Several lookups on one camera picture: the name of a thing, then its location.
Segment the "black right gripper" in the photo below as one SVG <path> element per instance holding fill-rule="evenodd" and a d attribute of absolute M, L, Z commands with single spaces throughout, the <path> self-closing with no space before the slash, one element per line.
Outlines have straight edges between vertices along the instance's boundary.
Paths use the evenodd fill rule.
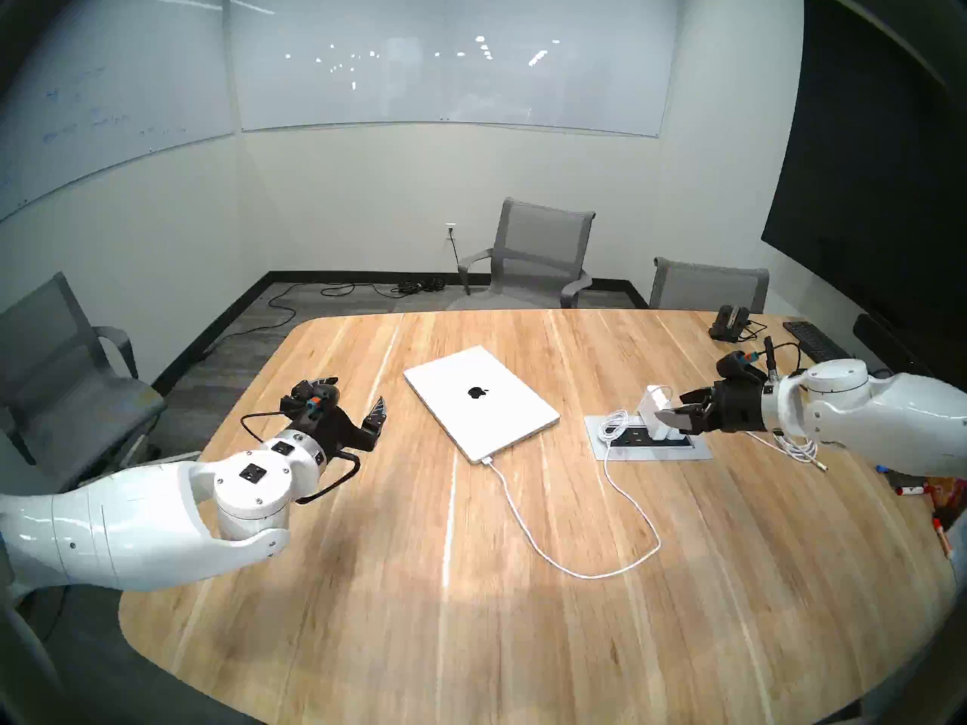
<path fill-rule="evenodd" d="M 681 407 L 656 411 L 655 418 L 687 436 L 707 432 L 766 432 L 762 413 L 765 382 L 722 379 L 710 388 L 680 395 Z"/>

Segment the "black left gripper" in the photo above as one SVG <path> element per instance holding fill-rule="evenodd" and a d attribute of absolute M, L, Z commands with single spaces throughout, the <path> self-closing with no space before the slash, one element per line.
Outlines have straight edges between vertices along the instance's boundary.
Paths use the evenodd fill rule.
<path fill-rule="evenodd" d="M 327 460 L 344 449 L 373 452 L 387 421 L 385 398 L 378 397 L 357 426 L 337 405 L 337 382 L 337 377 L 325 377 L 297 383 L 293 397 L 280 399 L 280 412 L 292 421 L 292 430 L 307 434 L 316 442 Z"/>

